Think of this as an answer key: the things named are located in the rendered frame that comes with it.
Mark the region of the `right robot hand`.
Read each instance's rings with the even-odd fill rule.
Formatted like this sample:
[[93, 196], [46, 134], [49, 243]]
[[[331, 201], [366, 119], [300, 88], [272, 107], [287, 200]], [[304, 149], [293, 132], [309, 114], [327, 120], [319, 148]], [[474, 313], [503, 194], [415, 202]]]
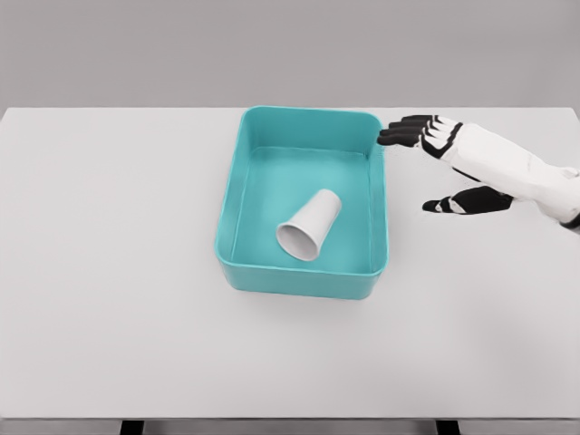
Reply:
[[477, 215], [507, 210], [516, 199], [537, 202], [544, 164], [531, 152], [475, 123], [441, 115], [410, 115], [381, 130], [377, 143], [417, 148], [479, 182], [422, 205], [430, 213]]

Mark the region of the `white paper cup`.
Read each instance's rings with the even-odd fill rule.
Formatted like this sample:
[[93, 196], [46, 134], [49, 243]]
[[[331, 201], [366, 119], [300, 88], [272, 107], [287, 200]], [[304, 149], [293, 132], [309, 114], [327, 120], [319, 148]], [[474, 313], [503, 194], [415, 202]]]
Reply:
[[278, 244], [294, 258], [314, 261], [319, 257], [341, 209], [342, 201], [333, 191], [319, 190], [289, 220], [276, 228]]

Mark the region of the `teal plastic basket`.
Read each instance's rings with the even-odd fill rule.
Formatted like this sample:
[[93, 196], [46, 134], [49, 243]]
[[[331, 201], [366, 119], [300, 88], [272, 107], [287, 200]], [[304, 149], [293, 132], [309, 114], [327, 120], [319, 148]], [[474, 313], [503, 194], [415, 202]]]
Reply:
[[[255, 106], [241, 118], [215, 240], [238, 290], [367, 297], [389, 260], [380, 120], [366, 111]], [[341, 202], [319, 255], [284, 251], [277, 228], [317, 193]]]

